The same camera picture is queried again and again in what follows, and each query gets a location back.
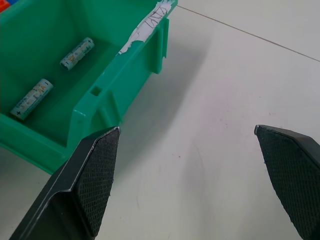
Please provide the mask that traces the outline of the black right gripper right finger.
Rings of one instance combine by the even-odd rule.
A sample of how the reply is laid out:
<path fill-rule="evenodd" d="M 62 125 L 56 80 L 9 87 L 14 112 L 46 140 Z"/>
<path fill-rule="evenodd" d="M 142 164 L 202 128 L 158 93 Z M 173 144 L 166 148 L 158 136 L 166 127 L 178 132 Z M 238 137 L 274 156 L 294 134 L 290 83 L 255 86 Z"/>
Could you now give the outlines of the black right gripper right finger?
<path fill-rule="evenodd" d="M 320 144 L 288 129 L 254 129 L 272 184 L 303 240 L 320 240 Z"/>

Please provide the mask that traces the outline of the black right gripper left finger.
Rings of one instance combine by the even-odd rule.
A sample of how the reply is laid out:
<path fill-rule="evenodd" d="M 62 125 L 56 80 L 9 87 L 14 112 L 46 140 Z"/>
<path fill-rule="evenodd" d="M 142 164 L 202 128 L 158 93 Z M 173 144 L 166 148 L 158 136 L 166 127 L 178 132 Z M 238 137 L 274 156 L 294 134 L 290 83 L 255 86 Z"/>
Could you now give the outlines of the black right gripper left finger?
<path fill-rule="evenodd" d="M 9 240 L 95 240 L 114 182 L 120 134 L 113 126 L 83 138 Z"/>

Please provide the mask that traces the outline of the green plastic bin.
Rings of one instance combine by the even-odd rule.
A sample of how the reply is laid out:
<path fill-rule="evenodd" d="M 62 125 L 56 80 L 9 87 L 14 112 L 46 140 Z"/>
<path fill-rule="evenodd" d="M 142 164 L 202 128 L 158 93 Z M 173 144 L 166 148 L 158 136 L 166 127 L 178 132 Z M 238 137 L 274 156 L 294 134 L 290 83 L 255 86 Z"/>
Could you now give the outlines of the green plastic bin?
<path fill-rule="evenodd" d="M 52 174 L 90 134 L 116 126 L 167 56 L 169 14 L 118 54 L 160 0 L 19 0 L 0 13 L 0 146 Z M 60 61 L 83 39 L 71 70 Z M 25 120 L 10 114 L 41 80 L 53 89 Z"/>

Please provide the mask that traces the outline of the pale blue AA battery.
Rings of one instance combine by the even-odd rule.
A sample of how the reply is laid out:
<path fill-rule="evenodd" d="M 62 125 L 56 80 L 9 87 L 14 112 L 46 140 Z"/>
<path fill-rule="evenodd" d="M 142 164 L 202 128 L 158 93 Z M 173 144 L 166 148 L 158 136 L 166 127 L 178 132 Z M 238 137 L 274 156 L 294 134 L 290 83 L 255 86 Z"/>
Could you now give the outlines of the pale blue AA battery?
<path fill-rule="evenodd" d="M 41 79 L 10 111 L 10 114 L 19 120 L 25 120 L 28 115 L 53 89 L 53 85 L 47 79 Z"/>
<path fill-rule="evenodd" d="M 71 52 L 69 52 L 61 61 L 60 66 L 70 71 L 88 52 L 95 47 L 94 41 L 86 37 Z"/>

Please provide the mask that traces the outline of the torn white paper label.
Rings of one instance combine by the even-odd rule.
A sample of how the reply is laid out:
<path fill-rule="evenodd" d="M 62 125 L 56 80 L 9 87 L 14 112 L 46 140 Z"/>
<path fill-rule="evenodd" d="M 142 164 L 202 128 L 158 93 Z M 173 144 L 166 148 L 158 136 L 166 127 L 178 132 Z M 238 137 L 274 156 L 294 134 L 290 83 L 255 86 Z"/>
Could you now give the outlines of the torn white paper label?
<path fill-rule="evenodd" d="M 143 18 L 143 20 L 136 26 L 129 36 L 127 42 L 118 52 L 122 55 L 128 51 L 133 42 L 145 42 L 153 33 L 155 28 L 160 24 L 161 20 L 169 14 L 174 8 L 178 0 L 160 0 L 156 3 L 155 7 Z"/>

